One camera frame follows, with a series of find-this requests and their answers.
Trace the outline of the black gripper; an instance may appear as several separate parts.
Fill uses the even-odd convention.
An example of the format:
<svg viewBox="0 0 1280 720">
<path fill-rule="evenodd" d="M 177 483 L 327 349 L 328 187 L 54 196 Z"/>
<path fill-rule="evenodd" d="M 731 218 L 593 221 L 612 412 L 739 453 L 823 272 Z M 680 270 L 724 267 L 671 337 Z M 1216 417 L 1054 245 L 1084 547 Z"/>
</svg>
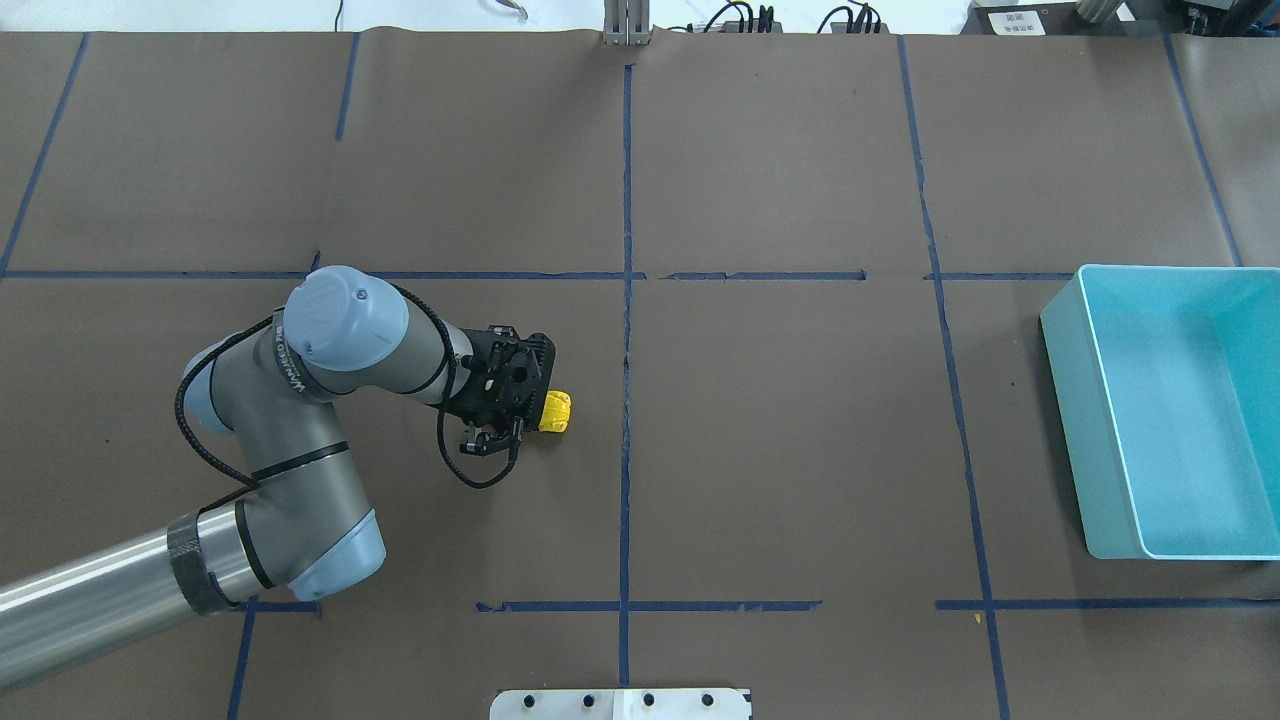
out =
<svg viewBox="0 0 1280 720">
<path fill-rule="evenodd" d="M 445 411 L 499 433 L 517 420 L 524 430 L 536 430 L 556 363 L 550 337 L 534 333 L 522 338 L 513 328 L 465 329 L 463 334 L 471 350 L 460 354 L 460 368 L 468 375 L 452 392 Z"/>
</svg>

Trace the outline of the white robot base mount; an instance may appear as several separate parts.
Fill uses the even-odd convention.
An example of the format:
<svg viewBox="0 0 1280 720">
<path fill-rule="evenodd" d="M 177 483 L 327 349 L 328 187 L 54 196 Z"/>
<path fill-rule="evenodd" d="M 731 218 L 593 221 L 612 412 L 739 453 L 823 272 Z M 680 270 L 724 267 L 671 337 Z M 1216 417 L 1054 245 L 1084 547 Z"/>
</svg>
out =
<svg viewBox="0 0 1280 720">
<path fill-rule="evenodd" d="M 753 719 L 735 688 L 577 688 L 503 691 L 489 719 Z"/>
</svg>

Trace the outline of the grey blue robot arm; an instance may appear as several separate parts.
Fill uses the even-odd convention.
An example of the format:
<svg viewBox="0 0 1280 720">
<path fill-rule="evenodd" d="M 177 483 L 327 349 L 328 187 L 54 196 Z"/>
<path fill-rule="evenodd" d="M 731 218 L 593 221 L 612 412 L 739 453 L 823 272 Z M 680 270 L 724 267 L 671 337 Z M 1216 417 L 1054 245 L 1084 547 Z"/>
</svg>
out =
<svg viewBox="0 0 1280 720">
<path fill-rule="evenodd" d="M 323 600 L 380 569 L 387 550 L 335 404 L 376 388 L 436 411 L 436 445 L 465 486 L 489 488 L 458 451 L 518 461 L 550 409 L 556 346 L 509 325 L 463 329 L 408 290 L 352 266 L 308 273 L 255 325 L 193 356 L 174 418 L 238 489 L 111 548 L 3 588 L 3 691 L 232 612 L 284 585 Z"/>
</svg>

